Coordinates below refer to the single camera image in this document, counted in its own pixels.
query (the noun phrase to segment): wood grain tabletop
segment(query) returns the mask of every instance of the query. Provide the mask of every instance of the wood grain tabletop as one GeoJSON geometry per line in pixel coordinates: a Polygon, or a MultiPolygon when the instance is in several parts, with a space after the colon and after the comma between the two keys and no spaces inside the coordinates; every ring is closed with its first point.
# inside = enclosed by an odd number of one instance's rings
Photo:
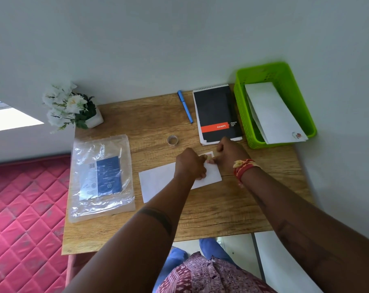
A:
{"type": "MultiPolygon", "coordinates": [[[[89,129],[76,129],[75,141],[102,139],[126,134],[130,143],[136,211],[144,204],[138,172],[175,161],[185,148],[197,153],[214,151],[216,145],[199,142],[192,91],[183,92],[194,123],[190,124],[176,93],[99,106],[104,123],[89,129]],[[171,148],[166,139],[176,135],[179,144],[171,148]]],[[[313,203],[307,182],[292,145],[252,150],[245,137],[240,141],[266,172],[298,195],[313,203]]],[[[272,230],[253,197],[239,187],[232,172],[220,169],[222,181],[190,191],[175,241],[228,236],[272,230]]],[[[73,189],[71,166],[70,187],[73,189]]],[[[135,212],[123,212],[70,223],[66,214],[62,254],[98,251],[135,212]]]]}

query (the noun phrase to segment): flower pot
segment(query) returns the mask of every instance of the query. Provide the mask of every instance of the flower pot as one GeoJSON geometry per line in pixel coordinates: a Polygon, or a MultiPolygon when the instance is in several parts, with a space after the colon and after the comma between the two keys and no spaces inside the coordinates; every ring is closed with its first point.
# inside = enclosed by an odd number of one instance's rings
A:
{"type": "Polygon", "coordinates": [[[85,124],[88,128],[93,128],[101,123],[103,123],[103,117],[102,114],[99,111],[99,108],[96,107],[96,115],[92,116],[91,118],[87,119],[85,121],[85,124]]]}

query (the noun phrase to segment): person's right arm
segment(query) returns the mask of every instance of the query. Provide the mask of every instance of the person's right arm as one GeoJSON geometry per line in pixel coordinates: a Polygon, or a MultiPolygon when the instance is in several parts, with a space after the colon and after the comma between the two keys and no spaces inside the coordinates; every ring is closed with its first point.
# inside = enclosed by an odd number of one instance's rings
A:
{"type": "MultiPolygon", "coordinates": [[[[223,138],[217,163],[233,171],[250,158],[238,143],[223,138]]],[[[275,233],[324,292],[369,292],[369,240],[276,181],[259,167],[241,177],[275,233]]]]}

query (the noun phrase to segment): hand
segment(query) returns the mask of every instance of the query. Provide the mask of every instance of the hand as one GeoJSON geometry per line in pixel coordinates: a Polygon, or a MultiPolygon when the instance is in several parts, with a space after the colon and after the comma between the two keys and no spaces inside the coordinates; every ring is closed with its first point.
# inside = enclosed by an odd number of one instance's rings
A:
{"type": "Polygon", "coordinates": [[[218,164],[224,170],[232,172],[233,165],[236,160],[246,160],[250,155],[239,143],[231,141],[227,137],[223,137],[217,145],[217,152],[221,154],[208,160],[208,163],[218,164]]]}
{"type": "Polygon", "coordinates": [[[204,162],[207,155],[198,156],[191,148],[185,149],[176,157],[174,177],[184,175],[193,180],[200,180],[206,177],[204,162]]]}

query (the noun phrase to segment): blue jeans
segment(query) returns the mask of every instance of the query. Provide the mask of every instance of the blue jeans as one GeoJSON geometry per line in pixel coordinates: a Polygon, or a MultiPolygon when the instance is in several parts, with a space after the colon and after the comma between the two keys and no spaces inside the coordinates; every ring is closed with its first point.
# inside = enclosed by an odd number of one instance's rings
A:
{"type": "MultiPolygon", "coordinates": [[[[200,239],[199,246],[201,248],[202,253],[204,254],[207,260],[210,260],[212,256],[225,260],[229,263],[238,267],[232,260],[232,258],[224,251],[224,249],[220,246],[220,244],[212,237],[200,239]]],[[[167,257],[167,260],[164,263],[164,266],[161,269],[159,277],[156,281],[156,284],[153,288],[153,293],[156,292],[158,286],[165,280],[165,278],[170,274],[170,272],[177,266],[181,265],[188,258],[187,252],[183,251],[179,248],[173,248],[170,254],[167,257]]]]}

